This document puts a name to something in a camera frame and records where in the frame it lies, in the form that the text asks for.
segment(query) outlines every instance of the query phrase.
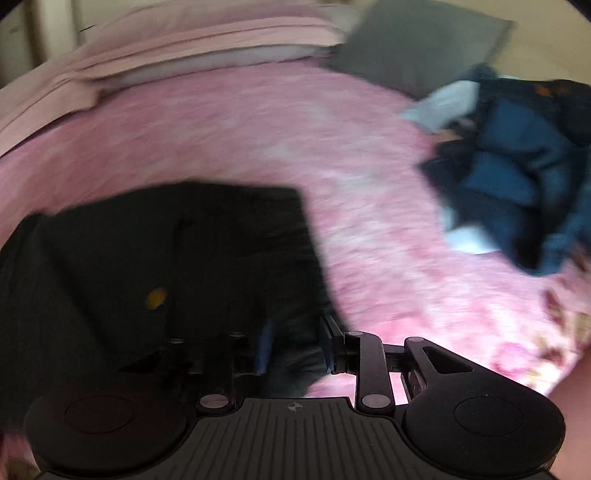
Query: round pad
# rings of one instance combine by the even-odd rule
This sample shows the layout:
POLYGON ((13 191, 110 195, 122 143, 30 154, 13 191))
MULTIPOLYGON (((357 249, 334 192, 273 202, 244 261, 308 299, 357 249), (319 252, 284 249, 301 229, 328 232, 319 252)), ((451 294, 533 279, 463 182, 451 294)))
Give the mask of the round pad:
POLYGON ((162 458, 187 427, 147 375, 92 377, 39 398, 25 418, 36 460, 71 476, 117 476, 162 458))
POLYGON ((410 402, 403 427, 425 457, 468 478, 532 474, 564 439, 550 400, 488 371, 439 375, 410 402))
POLYGON ((456 421, 476 435, 502 437, 521 427, 523 413, 503 398, 476 397, 456 407, 456 421))

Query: pink sheet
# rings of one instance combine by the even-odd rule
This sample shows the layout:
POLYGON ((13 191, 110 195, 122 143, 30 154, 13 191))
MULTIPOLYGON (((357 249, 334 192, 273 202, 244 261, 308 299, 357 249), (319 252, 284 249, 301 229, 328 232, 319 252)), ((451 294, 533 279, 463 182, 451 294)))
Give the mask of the pink sheet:
MULTIPOLYGON (((196 73, 138 86, 0 161, 0 239, 28 213, 185 179, 303 192, 327 280, 357 330, 424 336, 547 392, 587 342, 586 273, 530 278, 501 255, 450 251, 415 165, 430 137, 399 93, 311 62, 196 73)), ((348 395, 330 377, 310 395, 348 395)), ((396 384, 398 401, 403 401, 396 384)))

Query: clothing pile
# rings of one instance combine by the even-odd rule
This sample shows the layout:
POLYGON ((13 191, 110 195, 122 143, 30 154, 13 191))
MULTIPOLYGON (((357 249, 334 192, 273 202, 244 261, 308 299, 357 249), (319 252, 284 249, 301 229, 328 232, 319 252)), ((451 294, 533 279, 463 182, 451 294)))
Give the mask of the clothing pile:
POLYGON ((541 276, 558 272, 573 244, 591 247, 591 87, 487 74, 448 85, 403 116, 456 136, 420 166, 440 193, 456 249, 498 249, 541 276))

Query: gray pillow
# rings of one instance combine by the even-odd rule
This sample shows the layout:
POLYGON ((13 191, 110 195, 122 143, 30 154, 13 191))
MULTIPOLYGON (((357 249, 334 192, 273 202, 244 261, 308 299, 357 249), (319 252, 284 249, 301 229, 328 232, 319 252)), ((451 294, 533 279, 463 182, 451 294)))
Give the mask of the gray pillow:
POLYGON ((487 62, 511 25, 434 0, 379 0, 329 67, 423 98, 487 62))

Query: black cloth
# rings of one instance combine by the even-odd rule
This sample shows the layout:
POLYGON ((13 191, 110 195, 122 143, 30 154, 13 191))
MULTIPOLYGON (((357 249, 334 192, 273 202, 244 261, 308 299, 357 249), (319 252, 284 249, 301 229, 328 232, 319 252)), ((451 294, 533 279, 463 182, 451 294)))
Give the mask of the black cloth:
POLYGON ((263 395, 303 395, 326 373, 323 310, 335 314, 295 190, 182 183, 31 215, 0 252, 0 427, 168 338, 198 352, 265 325, 263 395))

